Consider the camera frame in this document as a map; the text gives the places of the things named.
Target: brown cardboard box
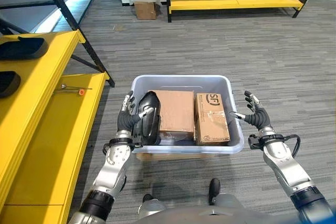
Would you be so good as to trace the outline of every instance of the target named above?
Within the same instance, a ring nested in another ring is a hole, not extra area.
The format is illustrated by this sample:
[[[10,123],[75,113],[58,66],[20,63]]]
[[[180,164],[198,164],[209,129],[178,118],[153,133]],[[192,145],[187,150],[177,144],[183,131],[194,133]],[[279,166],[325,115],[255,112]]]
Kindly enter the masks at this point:
[[[230,141],[220,94],[198,93],[195,114],[197,144],[221,145]]]
[[[160,137],[165,140],[194,138],[194,92],[153,90],[161,103]]]
[[[134,2],[138,19],[156,19],[154,2]]]

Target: wall baseboard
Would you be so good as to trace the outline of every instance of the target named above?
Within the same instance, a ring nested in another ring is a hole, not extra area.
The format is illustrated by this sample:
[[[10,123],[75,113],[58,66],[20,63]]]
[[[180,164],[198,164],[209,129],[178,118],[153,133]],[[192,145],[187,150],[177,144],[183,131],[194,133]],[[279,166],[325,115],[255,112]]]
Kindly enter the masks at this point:
[[[166,5],[167,2],[161,2],[161,5]],[[130,5],[130,3],[121,3],[122,6],[134,6],[134,4]]]

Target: gray carpet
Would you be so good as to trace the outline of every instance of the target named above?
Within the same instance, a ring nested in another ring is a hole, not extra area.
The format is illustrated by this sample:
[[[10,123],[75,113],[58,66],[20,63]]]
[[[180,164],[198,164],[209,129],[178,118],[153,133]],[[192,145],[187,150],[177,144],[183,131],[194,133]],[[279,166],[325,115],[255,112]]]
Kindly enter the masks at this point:
[[[274,128],[301,136],[296,160],[335,203],[335,2],[310,1],[292,19],[292,9],[183,12],[166,21],[137,20],[120,0],[94,0],[81,27],[117,84],[106,86],[78,178],[71,213],[86,196],[100,170],[102,146],[116,133],[117,114],[132,80],[141,74],[221,74],[232,84],[238,110],[248,113],[244,90],[266,107]],[[76,55],[88,59],[82,46]],[[71,60],[67,73],[93,72]],[[182,161],[140,162],[128,169],[127,184],[108,223],[132,223],[146,193],[169,207],[207,203],[213,177],[224,192],[252,210],[274,215],[295,209],[264,163],[250,150],[234,155]]]

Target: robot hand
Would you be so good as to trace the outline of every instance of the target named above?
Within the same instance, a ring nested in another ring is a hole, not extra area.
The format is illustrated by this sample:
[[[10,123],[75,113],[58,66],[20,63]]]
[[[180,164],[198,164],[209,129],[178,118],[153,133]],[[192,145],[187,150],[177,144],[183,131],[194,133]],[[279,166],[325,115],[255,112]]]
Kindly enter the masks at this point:
[[[258,130],[269,128],[273,129],[266,110],[263,105],[254,94],[249,91],[245,91],[245,100],[248,102],[247,107],[252,110],[252,115],[244,115],[237,112],[230,112],[230,115],[235,118],[244,120],[245,122],[257,127]]]
[[[294,159],[300,147],[298,135],[282,136],[277,134],[271,126],[270,118],[258,98],[249,91],[245,91],[247,107],[253,112],[244,115],[230,112],[231,116],[255,126],[259,136],[251,135],[248,139],[252,150],[260,149],[264,152],[264,161],[274,171],[280,185],[290,197],[300,213],[304,223],[317,223],[321,220],[334,218],[331,207],[319,192],[312,179]],[[285,141],[296,138],[297,143],[293,153]]]
[[[103,147],[105,163],[93,182],[91,191],[69,224],[104,224],[117,195],[125,186],[126,168],[131,152],[135,147],[141,147],[141,143],[133,143],[132,128],[154,110],[148,108],[140,114],[131,115],[135,105],[132,104],[132,95],[133,91],[124,98],[118,115],[116,136]]]

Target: transparent bin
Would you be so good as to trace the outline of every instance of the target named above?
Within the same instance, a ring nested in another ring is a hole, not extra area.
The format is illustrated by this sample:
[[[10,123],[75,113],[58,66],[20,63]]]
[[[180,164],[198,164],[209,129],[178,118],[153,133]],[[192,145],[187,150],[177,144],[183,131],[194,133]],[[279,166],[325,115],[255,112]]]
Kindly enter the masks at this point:
[[[243,149],[244,137],[242,129],[238,120],[229,116],[230,111],[236,111],[236,104],[232,95],[230,81],[225,76],[149,74],[136,77],[132,83],[132,90],[135,104],[139,102],[148,90],[194,91],[195,95],[197,93],[219,93],[222,96],[230,134],[230,142],[227,146],[147,145],[143,148],[136,148],[134,152],[233,154]]]

